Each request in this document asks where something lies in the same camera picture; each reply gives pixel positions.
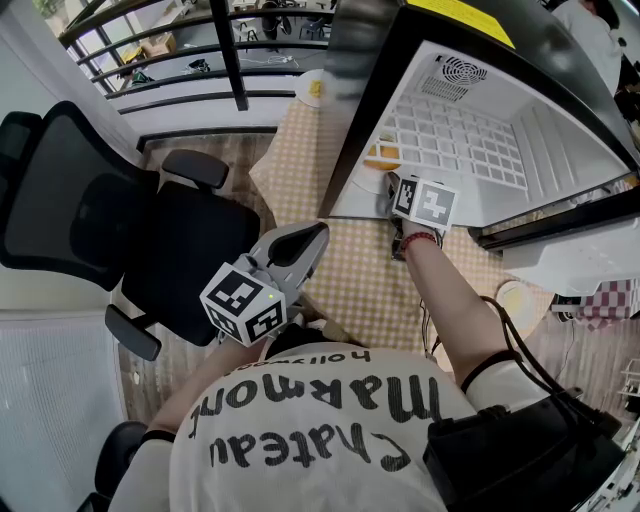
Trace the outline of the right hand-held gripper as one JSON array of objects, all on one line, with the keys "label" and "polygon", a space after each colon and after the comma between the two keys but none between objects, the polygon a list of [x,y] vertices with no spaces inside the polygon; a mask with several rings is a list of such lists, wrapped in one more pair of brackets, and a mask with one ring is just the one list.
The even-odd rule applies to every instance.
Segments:
[{"label": "right hand-held gripper", "polygon": [[439,247],[451,229],[457,192],[438,182],[415,176],[387,174],[387,193],[391,200],[391,224],[396,232],[391,246],[393,260],[404,260],[404,222],[412,222],[435,239]]}]

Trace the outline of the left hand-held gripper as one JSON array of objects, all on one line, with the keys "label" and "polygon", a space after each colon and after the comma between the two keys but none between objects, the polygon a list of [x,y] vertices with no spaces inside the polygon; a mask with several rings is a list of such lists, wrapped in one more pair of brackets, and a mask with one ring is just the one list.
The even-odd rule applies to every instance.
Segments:
[{"label": "left hand-held gripper", "polygon": [[223,264],[201,292],[211,323],[243,346],[277,336],[297,315],[299,289],[313,276],[329,238],[320,221],[265,233],[251,251]]}]

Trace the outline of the orange round object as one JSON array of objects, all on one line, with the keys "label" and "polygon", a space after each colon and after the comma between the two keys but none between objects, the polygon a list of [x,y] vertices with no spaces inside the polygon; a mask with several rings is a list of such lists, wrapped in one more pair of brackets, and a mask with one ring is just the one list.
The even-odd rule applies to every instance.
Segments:
[{"label": "orange round object", "polygon": [[392,141],[379,141],[367,152],[363,164],[366,167],[389,172],[401,166],[400,148]]}]

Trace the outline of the black mini fridge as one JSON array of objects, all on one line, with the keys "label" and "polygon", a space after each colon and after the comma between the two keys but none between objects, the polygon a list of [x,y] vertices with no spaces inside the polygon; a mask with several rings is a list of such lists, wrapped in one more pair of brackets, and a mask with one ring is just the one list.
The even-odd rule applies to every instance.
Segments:
[{"label": "black mini fridge", "polygon": [[640,152],[596,68],[535,0],[338,0],[324,66],[324,217],[382,219],[352,181],[403,94],[512,125],[528,189],[403,164],[457,192],[452,225],[564,296],[640,279]]}]

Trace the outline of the person's left forearm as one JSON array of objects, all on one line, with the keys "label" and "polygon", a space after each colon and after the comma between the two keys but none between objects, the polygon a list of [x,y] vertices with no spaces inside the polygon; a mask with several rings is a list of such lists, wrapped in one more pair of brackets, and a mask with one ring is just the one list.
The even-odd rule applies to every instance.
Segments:
[{"label": "person's left forearm", "polygon": [[223,376],[239,366],[256,362],[265,343],[262,339],[245,347],[233,339],[225,339],[162,405],[149,429],[176,434],[197,399]]}]

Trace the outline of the black shoulder bag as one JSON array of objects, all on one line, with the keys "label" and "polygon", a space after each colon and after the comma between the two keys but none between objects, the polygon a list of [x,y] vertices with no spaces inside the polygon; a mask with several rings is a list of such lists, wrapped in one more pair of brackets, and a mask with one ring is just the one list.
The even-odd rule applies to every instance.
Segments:
[{"label": "black shoulder bag", "polygon": [[564,391],[435,422],[423,460],[448,512],[575,512],[623,462],[620,427]]}]

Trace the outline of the person's right forearm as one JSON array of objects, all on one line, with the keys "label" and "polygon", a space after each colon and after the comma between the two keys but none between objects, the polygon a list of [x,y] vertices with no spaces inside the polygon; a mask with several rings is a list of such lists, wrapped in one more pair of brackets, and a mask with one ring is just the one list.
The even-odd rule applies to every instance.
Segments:
[{"label": "person's right forearm", "polygon": [[404,258],[461,384],[505,347],[501,321],[460,274],[432,235],[404,222]]}]

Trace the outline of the person's black trouser leg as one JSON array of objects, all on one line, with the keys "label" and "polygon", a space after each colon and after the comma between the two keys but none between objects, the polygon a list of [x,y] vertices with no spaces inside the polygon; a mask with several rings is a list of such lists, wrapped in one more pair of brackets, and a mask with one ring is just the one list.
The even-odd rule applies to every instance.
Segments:
[{"label": "person's black trouser leg", "polygon": [[320,330],[301,327],[295,323],[291,323],[269,345],[264,358],[268,360],[282,352],[304,345],[324,343],[325,341],[326,339]]}]

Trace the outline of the black mesh office chair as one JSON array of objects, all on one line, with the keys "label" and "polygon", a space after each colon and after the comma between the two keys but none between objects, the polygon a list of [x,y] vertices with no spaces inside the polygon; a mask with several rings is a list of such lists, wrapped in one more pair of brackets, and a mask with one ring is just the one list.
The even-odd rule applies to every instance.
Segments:
[{"label": "black mesh office chair", "polygon": [[178,149],[162,169],[168,180],[127,161],[69,101],[0,123],[0,264],[120,289],[139,315],[112,305],[106,326],[147,361],[155,324],[198,347],[215,339],[200,293],[260,234],[252,209],[219,195],[222,160]]}]

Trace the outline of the white plate with yellow food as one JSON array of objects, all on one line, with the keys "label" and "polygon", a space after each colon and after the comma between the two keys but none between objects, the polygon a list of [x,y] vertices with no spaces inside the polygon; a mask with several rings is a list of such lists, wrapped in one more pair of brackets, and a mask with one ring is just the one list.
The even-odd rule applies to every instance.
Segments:
[{"label": "white plate with yellow food", "polygon": [[303,73],[294,84],[295,98],[312,108],[320,107],[324,89],[323,69],[313,69]]}]

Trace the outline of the person in white t-shirt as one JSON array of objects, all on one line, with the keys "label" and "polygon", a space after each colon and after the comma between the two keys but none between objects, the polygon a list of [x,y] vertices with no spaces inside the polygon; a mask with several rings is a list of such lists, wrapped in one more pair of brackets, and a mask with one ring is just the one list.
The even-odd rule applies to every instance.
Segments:
[{"label": "person in white t-shirt", "polygon": [[397,350],[307,345],[209,387],[141,444],[109,512],[446,512],[429,426],[543,398],[513,361],[464,385]]}]

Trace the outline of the small yellowish plate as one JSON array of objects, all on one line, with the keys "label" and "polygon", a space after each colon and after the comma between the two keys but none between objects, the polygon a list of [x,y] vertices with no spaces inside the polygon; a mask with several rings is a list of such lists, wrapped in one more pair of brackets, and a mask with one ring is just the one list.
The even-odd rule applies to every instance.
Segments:
[{"label": "small yellowish plate", "polygon": [[534,327],[535,299],[526,284],[517,280],[506,281],[497,290],[495,300],[506,310],[519,331]]}]

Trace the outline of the black sneaker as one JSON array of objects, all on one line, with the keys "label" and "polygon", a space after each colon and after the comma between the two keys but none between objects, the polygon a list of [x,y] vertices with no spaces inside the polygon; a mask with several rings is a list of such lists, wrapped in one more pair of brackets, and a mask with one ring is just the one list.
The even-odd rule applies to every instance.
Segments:
[{"label": "black sneaker", "polygon": [[550,306],[550,311],[560,322],[573,321],[581,307],[581,297],[564,297],[555,295]]}]

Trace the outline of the black metal railing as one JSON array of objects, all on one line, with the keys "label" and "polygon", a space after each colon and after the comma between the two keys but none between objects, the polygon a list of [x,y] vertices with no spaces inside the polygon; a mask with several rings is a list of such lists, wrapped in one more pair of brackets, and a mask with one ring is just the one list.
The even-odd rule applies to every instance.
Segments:
[{"label": "black metal railing", "polygon": [[58,35],[126,121],[137,148],[154,139],[216,132],[204,106],[256,114],[293,97],[318,67],[337,0],[81,0]]}]

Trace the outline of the red checked tablecloth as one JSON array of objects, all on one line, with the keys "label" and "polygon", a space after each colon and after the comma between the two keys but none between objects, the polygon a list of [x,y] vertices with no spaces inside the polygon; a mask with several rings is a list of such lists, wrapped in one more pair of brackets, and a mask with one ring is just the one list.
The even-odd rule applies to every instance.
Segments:
[{"label": "red checked tablecloth", "polygon": [[596,292],[583,297],[576,319],[589,330],[640,318],[640,279],[603,282]]}]

